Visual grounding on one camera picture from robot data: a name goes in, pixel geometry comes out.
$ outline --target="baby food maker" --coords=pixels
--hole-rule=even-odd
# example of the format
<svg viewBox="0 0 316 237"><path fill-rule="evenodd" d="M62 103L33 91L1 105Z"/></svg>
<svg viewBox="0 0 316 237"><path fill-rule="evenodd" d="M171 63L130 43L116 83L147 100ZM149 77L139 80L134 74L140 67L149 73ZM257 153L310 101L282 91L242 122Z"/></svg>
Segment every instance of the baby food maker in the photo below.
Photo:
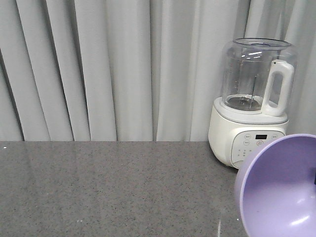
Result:
<svg viewBox="0 0 316 237"><path fill-rule="evenodd" d="M243 38L225 46L224 61L208 139L222 163L239 168L258 146L285 135L297 54L285 41Z"/></svg>

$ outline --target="blender jar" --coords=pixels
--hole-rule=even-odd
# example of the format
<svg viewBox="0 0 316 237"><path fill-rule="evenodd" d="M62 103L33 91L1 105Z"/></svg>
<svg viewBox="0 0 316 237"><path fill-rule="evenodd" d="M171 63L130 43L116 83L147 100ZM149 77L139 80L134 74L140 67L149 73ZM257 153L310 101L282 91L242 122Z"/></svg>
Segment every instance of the blender jar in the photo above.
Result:
<svg viewBox="0 0 316 237"><path fill-rule="evenodd" d="M275 39L243 38L224 48L223 103L240 111L285 112L297 63L295 47Z"/></svg>

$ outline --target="curtain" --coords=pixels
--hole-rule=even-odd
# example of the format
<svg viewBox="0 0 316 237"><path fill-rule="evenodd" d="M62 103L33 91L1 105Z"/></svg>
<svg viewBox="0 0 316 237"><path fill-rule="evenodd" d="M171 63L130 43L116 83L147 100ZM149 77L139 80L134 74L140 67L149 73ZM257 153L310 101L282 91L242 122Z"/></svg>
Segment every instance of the curtain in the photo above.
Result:
<svg viewBox="0 0 316 237"><path fill-rule="evenodd" d="M1 0L0 140L206 141L222 49L297 46L288 133L316 133L316 1Z"/></svg>

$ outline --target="purple bowl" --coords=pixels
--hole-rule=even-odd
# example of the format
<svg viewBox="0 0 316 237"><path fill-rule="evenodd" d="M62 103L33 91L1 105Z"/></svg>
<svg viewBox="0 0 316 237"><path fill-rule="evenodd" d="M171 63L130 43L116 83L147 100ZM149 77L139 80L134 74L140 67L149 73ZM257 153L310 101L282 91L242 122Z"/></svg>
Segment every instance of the purple bowl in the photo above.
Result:
<svg viewBox="0 0 316 237"><path fill-rule="evenodd" d="M251 153L235 182L249 237L315 237L315 183L314 135L288 135Z"/></svg>

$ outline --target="gray countertop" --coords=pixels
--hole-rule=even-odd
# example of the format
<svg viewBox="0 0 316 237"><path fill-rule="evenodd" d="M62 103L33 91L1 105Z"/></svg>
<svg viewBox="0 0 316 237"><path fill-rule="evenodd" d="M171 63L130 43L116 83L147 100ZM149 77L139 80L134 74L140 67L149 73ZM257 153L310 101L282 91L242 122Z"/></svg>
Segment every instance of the gray countertop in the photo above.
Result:
<svg viewBox="0 0 316 237"><path fill-rule="evenodd" d="M207 142L0 142L0 236L246 237Z"/></svg>

